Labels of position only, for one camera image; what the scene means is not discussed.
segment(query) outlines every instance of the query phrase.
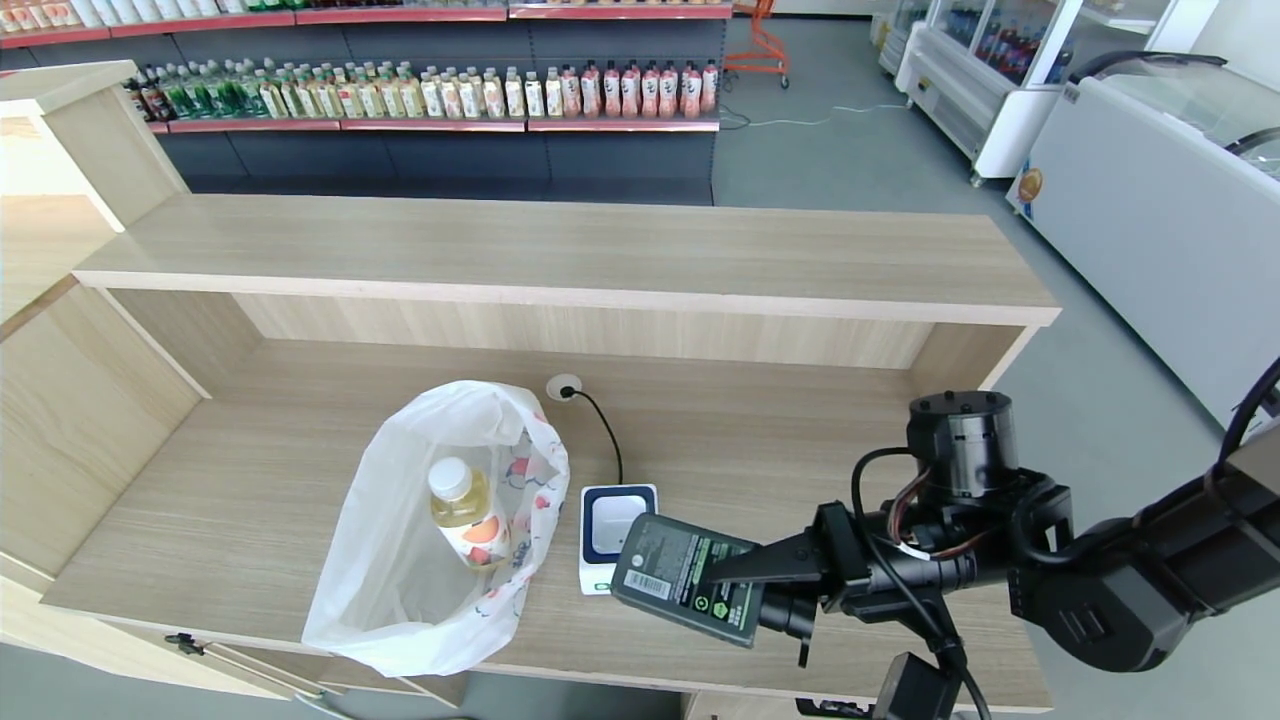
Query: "floor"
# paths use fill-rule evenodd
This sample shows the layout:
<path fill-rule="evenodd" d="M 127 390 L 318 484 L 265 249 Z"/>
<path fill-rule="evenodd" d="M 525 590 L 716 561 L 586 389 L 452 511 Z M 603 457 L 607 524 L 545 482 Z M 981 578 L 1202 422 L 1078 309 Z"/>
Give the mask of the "floor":
<path fill-rule="evenodd" d="M 1221 433 L 1185 391 L 1053 250 L 1012 214 L 1007 186 L 969 187 L 966 160 L 918 110 L 901 105 L 868 42 L 865 22 L 780 19 L 772 29 L 791 49 L 791 87 L 773 76 L 744 76 L 724 101 L 755 124 L 717 141 L 721 205 L 983 213 L 1061 302 L 1001 379 L 1012 396 L 1020 461 L 1074 488 L 1075 520 L 1129 515 L 1198 474 Z M 745 44 L 745 22 L 728 47 Z M 726 126 L 741 124 L 726 120 Z M 1270 717 L 1268 667 L 1277 660 L 1280 593 L 1197 626 L 1161 667 L 1142 675 L 1092 671 L 1029 632 L 1057 710 L 1046 720 Z M 1236 660 L 1230 664 L 1226 659 Z M 996 685 L 1000 678 L 978 678 Z M 351 693 L 337 701 L 369 720 L 447 716 L 417 698 Z M 186 688 L 120 679 L 65 660 L 0 648 L 0 716 L 5 720 L 84 716 L 188 720 L 316 720 L 319 712 Z M 570 683 L 481 675 L 463 714 L 481 720 L 675 719 L 673 696 Z"/>

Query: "bottle cap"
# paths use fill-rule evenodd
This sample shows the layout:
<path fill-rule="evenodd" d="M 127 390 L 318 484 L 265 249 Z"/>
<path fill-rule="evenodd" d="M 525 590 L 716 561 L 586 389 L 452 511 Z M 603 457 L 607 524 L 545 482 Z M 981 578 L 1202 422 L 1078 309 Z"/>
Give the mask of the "bottle cap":
<path fill-rule="evenodd" d="M 436 460 L 426 473 L 426 484 L 440 500 L 458 500 L 471 492 L 471 468 L 460 457 Z"/>

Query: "barcode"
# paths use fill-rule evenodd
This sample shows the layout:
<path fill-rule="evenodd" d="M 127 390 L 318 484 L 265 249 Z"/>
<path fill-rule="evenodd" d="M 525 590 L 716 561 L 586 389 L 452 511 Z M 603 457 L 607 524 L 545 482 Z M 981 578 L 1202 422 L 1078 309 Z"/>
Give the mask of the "barcode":
<path fill-rule="evenodd" d="M 671 597 L 671 583 L 645 575 L 644 573 L 636 573 L 635 570 L 627 570 L 627 574 L 622 578 L 622 584 L 662 600 Z"/>

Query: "white plastic bag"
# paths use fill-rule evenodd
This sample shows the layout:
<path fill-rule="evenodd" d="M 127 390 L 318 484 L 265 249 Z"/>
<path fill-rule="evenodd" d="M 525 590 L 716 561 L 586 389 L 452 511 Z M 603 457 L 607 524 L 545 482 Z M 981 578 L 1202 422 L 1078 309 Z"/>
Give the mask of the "white plastic bag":
<path fill-rule="evenodd" d="M 468 570 L 431 520 L 426 471 L 483 469 L 511 520 L 511 561 Z M 568 488 L 568 455 L 534 393 L 460 380 L 424 392 L 374 436 L 338 516 L 305 644 L 387 676 L 452 675 L 516 633 Z"/>

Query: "yellow liquid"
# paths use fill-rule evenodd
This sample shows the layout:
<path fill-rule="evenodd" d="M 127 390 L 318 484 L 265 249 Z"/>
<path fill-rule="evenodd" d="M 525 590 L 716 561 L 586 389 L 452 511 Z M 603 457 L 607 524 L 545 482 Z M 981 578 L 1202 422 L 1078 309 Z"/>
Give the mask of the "yellow liquid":
<path fill-rule="evenodd" d="M 489 479 L 471 468 L 471 489 L 457 500 L 440 500 L 431 495 L 431 519 L 442 528 L 461 528 L 484 520 L 489 514 Z"/>

